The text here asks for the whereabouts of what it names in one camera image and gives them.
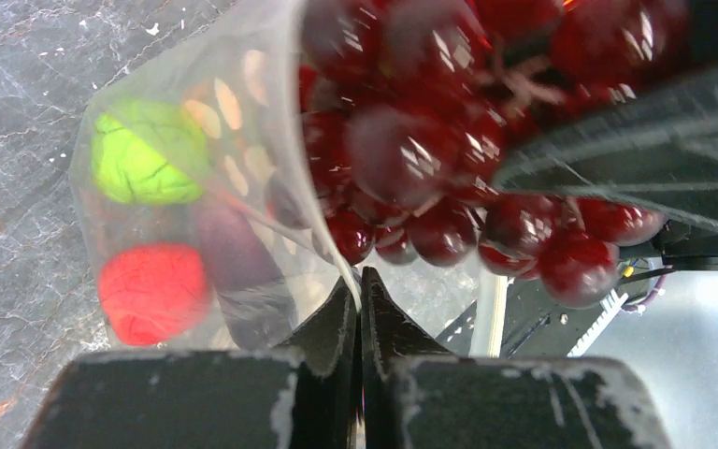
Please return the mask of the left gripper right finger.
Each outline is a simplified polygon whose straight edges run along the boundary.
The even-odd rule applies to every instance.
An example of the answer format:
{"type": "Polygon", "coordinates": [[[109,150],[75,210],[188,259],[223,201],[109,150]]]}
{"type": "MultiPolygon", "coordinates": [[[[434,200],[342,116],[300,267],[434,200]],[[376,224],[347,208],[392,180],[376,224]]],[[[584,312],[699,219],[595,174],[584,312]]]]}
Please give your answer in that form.
{"type": "Polygon", "coordinates": [[[462,357],[361,275],[369,448],[668,448],[640,377],[603,357],[462,357]]]}

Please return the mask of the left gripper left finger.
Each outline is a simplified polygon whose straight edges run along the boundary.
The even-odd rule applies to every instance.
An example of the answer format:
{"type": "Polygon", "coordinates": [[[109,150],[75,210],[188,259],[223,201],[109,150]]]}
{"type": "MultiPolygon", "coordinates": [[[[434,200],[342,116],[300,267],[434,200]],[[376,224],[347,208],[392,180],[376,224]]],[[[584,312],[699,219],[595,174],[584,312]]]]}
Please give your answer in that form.
{"type": "Polygon", "coordinates": [[[281,344],[243,351],[83,355],[59,374],[26,448],[352,448],[348,285],[281,344]]]}

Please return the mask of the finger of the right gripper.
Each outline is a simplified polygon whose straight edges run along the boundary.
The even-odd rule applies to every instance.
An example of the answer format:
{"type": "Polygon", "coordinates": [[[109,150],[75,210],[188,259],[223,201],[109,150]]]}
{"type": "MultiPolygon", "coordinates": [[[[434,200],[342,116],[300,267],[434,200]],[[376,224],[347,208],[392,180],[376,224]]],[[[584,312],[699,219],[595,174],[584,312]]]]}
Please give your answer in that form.
{"type": "Polygon", "coordinates": [[[718,232],[718,66],[517,147],[492,181],[629,203],[718,232]]]}

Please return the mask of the red apple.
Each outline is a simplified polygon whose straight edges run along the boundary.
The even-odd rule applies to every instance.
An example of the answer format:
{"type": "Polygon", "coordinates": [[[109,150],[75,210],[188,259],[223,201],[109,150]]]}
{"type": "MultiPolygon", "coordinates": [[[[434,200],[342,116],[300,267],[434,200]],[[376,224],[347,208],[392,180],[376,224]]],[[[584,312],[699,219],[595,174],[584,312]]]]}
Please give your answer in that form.
{"type": "Polygon", "coordinates": [[[140,244],[114,255],[96,290],[117,339],[132,346],[170,340],[196,327],[210,308],[202,258],[185,243],[140,244]]]}

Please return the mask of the clear dotted zip bag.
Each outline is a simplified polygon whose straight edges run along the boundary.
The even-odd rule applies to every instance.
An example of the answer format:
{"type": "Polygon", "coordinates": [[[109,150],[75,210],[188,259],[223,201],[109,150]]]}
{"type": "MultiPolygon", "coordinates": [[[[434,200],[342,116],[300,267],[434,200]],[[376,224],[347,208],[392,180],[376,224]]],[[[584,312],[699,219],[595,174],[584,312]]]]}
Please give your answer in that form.
{"type": "Polygon", "coordinates": [[[112,345],[266,348],[316,312],[336,282],[345,282],[358,299],[357,270],[329,233],[326,202],[315,189],[301,131],[297,82],[304,9],[302,1],[239,1],[205,32],[100,90],[86,108],[68,177],[97,299],[102,267],[126,249],[178,242],[200,253],[192,205],[204,198],[240,211],[283,275],[268,287],[219,292],[206,272],[206,317],[149,346],[119,341],[103,312],[112,345]],[[169,157],[203,187],[198,199],[153,206],[118,203],[101,193],[91,172],[93,124],[129,99],[175,104],[203,130],[207,167],[186,167],[180,157],[169,157]]]}

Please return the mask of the dark red grape bunch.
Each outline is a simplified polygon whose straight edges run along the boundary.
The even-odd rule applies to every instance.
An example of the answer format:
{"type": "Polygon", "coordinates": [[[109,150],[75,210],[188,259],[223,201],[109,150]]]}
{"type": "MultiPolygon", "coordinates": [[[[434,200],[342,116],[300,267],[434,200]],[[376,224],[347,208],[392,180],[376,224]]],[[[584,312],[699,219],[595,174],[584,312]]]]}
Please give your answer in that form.
{"type": "Polygon", "coordinates": [[[449,268],[477,253],[564,307],[595,305],[621,249],[666,217],[491,180],[539,131],[636,99],[688,19],[684,1],[308,1],[303,143],[339,254],[449,268]]]}

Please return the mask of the green apple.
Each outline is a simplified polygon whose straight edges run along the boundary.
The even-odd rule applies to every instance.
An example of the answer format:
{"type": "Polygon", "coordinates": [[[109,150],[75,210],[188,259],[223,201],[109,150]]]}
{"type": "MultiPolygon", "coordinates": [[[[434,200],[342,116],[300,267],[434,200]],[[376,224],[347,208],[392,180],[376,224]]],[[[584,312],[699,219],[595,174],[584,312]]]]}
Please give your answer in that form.
{"type": "Polygon", "coordinates": [[[195,201],[204,189],[170,160],[208,166],[207,137],[183,108],[129,99],[98,115],[91,140],[91,172],[102,194],[123,204],[195,201]]]}

